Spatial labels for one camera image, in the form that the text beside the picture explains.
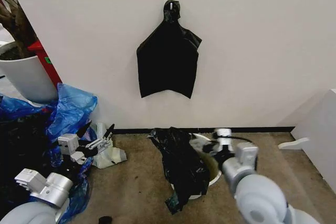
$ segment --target crumpled blue plastic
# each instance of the crumpled blue plastic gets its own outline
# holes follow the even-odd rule
[[[47,136],[51,143],[65,133],[76,133],[88,120],[95,109],[98,99],[92,93],[76,89],[72,86],[58,83],[58,103],[52,113],[53,123],[47,128]],[[55,146],[49,152],[51,165],[61,164],[61,151]]]
[[[82,165],[78,176],[81,178],[81,183],[73,186],[69,192],[69,206],[65,213],[62,215],[59,224],[64,224],[70,221],[75,215],[83,212],[90,199],[89,182],[86,178],[85,172],[90,168],[93,162],[93,157],[86,159]]]
[[[55,108],[56,103],[35,107],[26,101],[10,98],[0,93],[0,121],[14,120],[38,112],[51,112]]]

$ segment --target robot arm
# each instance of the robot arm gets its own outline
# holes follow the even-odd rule
[[[256,145],[251,142],[239,143],[234,150],[231,145],[231,138],[234,137],[230,129],[219,129],[214,136],[216,141],[196,138],[190,140],[190,144],[197,151],[209,153],[218,161],[246,223],[319,224],[307,213],[292,208],[274,181],[257,174]]]

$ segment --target brown carpet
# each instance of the brown carpet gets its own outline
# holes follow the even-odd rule
[[[289,133],[235,135],[247,137],[260,147],[258,172],[273,179],[283,189],[291,205],[308,212],[321,223],[336,223],[333,209],[324,206],[318,212],[312,199],[317,200],[317,203],[323,202],[323,199],[316,195],[312,197],[314,192],[307,191],[302,185],[305,182],[299,181],[294,173],[299,168],[292,169],[290,166],[291,158],[295,160],[295,155],[286,160],[283,151],[277,149],[277,144],[292,140]],[[116,135],[114,143],[126,151],[128,160],[102,170],[95,167],[92,169],[89,177],[92,188],[89,205],[71,224],[95,224],[101,216],[112,216],[114,224],[244,223],[223,176],[209,188],[206,196],[190,200],[182,212],[172,216],[164,201],[171,196],[173,190],[164,178],[161,153],[146,139],[146,134]],[[308,160],[304,154],[299,154],[301,159]],[[315,187],[322,187],[323,194],[329,192],[333,204],[336,202],[335,195],[321,177],[316,177],[316,170],[309,161],[299,169],[313,173],[314,177],[310,180],[314,180]],[[322,218],[321,212],[328,216]]]

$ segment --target crumpled plastic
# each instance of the crumpled plastic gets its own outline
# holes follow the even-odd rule
[[[10,98],[0,93],[0,121],[14,120],[38,112],[52,112],[55,108],[56,103],[35,107],[26,101]]]
[[[141,97],[172,90],[191,98],[202,40],[179,24],[180,4],[168,0],[163,21],[137,49]]]
[[[103,138],[105,132],[106,126],[103,123],[97,123],[97,138]],[[99,169],[104,169],[126,160],[127,156],[125,151],[113,147],[113,141],[110,139],[110,145],[104,151],[93,157],[92,165]]]
[[[65,133],[76,133],[88,120],[95,109],[98,99],[92,93],[76,89],[72,86],[58,83],[58,103],[52,114],[54,121],[47,128],[47,136],[51,143]],[[57,167],[61,164],[61,151],[58,145],[50,150],[51,164]]]
[[[155,128],[148,138],[160,150],[165,178],[174,185],[174,194],[165,201],[172,214],[182,211],[191,195],[206,195],[210,172],[189,144],[192,135],[174,127]]]

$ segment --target small black object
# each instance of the small black object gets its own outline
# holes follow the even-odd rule
[[[99,218],[98,224],[111,224],[112,217],[111,216],[103,216]]]
[[[88,128],[90,127],[90,124],[91,124],[91,121],[88,122],[87,124],[85,124],[83,127],[81,127],[77,132],[76,132],[76,135],[79,137],[79,138],[82,138],[85,134],[85,132],[88,130]]]
[[[182,211],[191,195],[206,194],[210,180],[209,169],[190,146],[190,134],[174,127],[155,128],[148,138],[160,150],[164,175],[174,185],[174,194],[165,201],[172,214]]]
[[[168,0],[163,13],[161,24],[137,49],[141,97],[173,90],[191,98],[202,40],[179,24],[178,1]]]
[[[104,134],[103,137],[107,138],[107,137],[110,135],[110,133],[113,134],[113,131],[114,131],[114,124],[112,124],[112,125],[106,130],[106,132],[105,132],[105,134]]]

